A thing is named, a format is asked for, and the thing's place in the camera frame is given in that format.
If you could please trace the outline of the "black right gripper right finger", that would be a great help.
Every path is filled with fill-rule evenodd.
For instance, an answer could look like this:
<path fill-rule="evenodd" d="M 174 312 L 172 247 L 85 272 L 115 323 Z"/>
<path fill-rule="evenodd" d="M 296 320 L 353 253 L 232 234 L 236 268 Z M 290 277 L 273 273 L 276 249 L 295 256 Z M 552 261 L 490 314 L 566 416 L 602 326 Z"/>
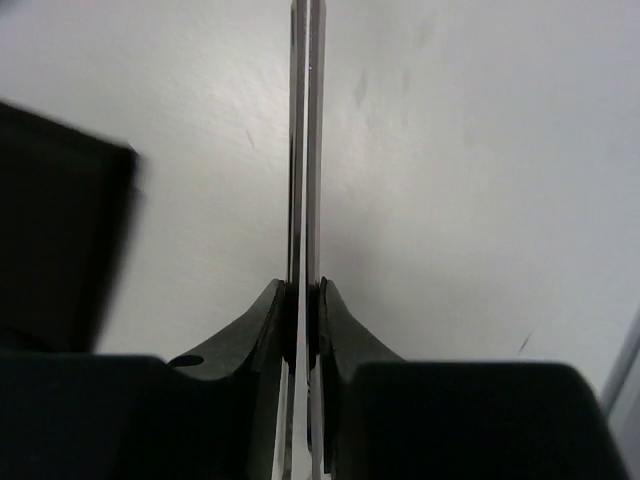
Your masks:
<path fill-rule="evenodd" d="M 323 280 L 324 469 L 334 479 L 624 479 L 598 401 L 552 362 L 408 361 Z"/>

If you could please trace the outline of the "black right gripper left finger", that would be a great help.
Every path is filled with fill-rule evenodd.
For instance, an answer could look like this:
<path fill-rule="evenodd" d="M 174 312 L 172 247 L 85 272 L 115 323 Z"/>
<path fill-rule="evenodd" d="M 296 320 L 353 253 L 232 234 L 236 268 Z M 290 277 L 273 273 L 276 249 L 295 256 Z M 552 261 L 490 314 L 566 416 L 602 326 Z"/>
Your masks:
<path fill-rule="evenodd" d="M 170 362 L 3 352 L 5 479 L 268 479 L 286 287 Z"/>

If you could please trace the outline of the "metal tongs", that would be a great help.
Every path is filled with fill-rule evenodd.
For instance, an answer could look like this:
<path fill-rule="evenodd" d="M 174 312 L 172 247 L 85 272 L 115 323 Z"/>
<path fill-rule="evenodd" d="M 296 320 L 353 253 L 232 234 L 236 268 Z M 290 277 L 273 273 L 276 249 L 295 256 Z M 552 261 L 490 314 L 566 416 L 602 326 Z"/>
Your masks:
<path fill-rule="evenodd" d="M 319 223 L 326 3 L 293 1 L 290 8 L 289 194 L 285 318 L 284 418 L 280 479 L 293 477 L 297 360 L 304 353 L 306 442 L 310 477 L 324 475 L 319 305 Z"/>

